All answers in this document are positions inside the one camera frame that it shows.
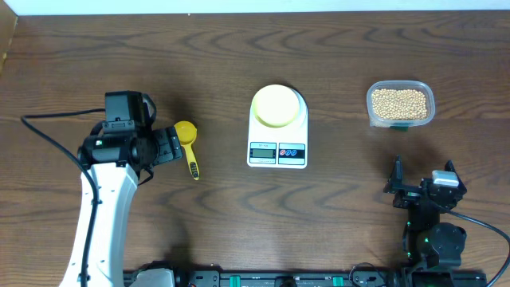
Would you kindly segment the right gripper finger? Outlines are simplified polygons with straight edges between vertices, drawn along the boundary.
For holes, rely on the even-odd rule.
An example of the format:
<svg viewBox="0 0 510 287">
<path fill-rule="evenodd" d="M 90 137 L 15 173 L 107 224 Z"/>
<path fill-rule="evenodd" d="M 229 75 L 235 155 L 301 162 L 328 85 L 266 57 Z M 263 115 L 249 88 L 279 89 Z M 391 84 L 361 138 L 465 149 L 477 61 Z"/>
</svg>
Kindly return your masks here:
<svg viewBox="0 0 510 287">
<path fill-rule="evenodd" d="M 447 163 L 445 164 L 445 168 L 444 168 L 444 171 L 447 171 L 449 173 L 452 173 L 455 175 L 455 180 L 457 181 L 458 184 L 461 184 L 461 178 L 460 176 L 458 175 L 454 165 L 453 165 L 453 161 L 452 160 L 448 160 Z"/>
<path fill-rule="evenodd" d="M 402 158 L 397 155 L 394 160 L 394 168 L 386 182 L 384 191 L 399 191 L 402 189 L 403 171 L 402 171 Z"/>
</svg>

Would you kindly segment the yellow measuring scoop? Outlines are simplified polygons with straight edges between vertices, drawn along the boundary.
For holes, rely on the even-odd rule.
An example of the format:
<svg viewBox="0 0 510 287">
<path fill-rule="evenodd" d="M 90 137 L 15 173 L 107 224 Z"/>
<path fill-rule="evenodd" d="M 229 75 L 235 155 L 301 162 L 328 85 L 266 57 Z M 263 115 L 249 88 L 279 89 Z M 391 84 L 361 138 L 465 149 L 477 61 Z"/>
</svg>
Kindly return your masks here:
<svg viewBox="0 0 510 287">
<path fill-rule="evenodd" d="M 196 160 L 192 144 L 197 139 L 198 130 L 190 121 L 179 121 L 175 124 L 175 130 L 178 135 L 180 145 L 185 154 L 190 174 L 194 180 L 200 179 L 198 161 Z"/>
</svg>

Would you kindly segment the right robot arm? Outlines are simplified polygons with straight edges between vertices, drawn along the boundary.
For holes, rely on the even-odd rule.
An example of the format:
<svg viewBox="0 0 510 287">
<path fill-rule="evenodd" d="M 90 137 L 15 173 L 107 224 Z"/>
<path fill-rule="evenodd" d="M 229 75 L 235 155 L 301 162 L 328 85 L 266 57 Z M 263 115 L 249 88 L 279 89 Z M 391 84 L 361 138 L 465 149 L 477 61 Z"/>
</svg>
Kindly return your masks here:
<svg viewBox="0 0 510 287">
<path fill-rule="evenodd" d="M 429 178 L 412 186 L 404 183 L 402 158 L 398 155 L 383 191 L 394 195 L 393 207 L 407 210 L 402 244 L 413 265 L 423 269 L 461 265 L 467 234 L 463 228 L 440 219 L 442 214 L 456 207 L 467 192 L 452 161 L 448 161 L 443 170 L 433 171 Z"/>
</svg>

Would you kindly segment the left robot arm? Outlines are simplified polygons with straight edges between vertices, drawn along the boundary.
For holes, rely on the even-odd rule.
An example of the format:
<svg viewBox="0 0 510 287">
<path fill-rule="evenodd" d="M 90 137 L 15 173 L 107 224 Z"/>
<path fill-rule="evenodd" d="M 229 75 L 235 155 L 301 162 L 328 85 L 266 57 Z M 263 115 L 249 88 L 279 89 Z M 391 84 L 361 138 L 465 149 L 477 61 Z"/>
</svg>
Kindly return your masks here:
<svg viewBox="0 0 510 287">
<path fill-rule="evenodd" d="M 80 147 L 82 200 L 63 286 L 124 285 L 131 202 L 142 170 L 182 158 L 175 128 L 106 131 Z"/>
</svg>

